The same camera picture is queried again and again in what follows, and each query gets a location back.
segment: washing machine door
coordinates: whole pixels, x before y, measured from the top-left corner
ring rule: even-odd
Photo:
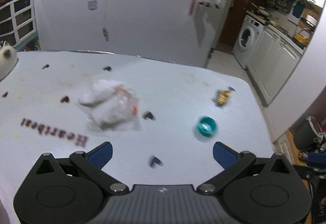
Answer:
[[[246,51],[249,49],[255,39],[255,31],[250,26],[244,26],[239,34],[239,47],[241,50]]]

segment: white tabletop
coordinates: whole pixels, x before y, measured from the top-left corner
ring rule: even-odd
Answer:
[[[36,160],[44,152],[69,157],[89,151],[104,141],[113,145],[113,157],[102,169],[132,189],[133,184],[187,184],[196,188],[223,169],[213,158],[221,141],[235,151],[258,157],[273,154],[269,134],[249,85],[232,76],[203,68],[158,62],[140,57],[75,52],[19,52],[13,71],[0,82],[0,199],[10,219],[19,223],[13,198]],[[111,66],[112,71],[103,68]],[[77,97],[98,79],[123,81],[139,97],[138,125],[126,131],[92,131],[88,110]],[[227,105],[212,102],[218,89],[236,91]],[[63,96],[69,103],[61,103]],[[156,120],[144,120],[151,111]],[[201,116],[218,124],[212,138],[198,136]],[[75,140],[39,134],[21,126],[23,119],[88,138],[85,147]],[[148,165],[151,155],[164,164]]]

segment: silver bolt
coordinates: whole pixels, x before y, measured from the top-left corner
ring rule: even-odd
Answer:
[[[113,183],[110,185],[110,189],[114,192],[122,192],[127,188],[127,186],[123,183]]]
[[[211,193],[215,191],[216,187],[214,184],[211,183],[203,183],[202,185],[199,186],[199,189],[205,193]]]

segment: white cat-shaped object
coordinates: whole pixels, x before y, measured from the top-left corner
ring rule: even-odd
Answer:
[[[0,46],[0,81],[12,71],[17,60],[16,50],[7,41],[4,41],[3,46]]]

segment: gray ribbed panel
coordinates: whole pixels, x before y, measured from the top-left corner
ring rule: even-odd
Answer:
[[[87,224],[239,224],[213,196],[197,194],[191,185],[136,185],[109,199]]]

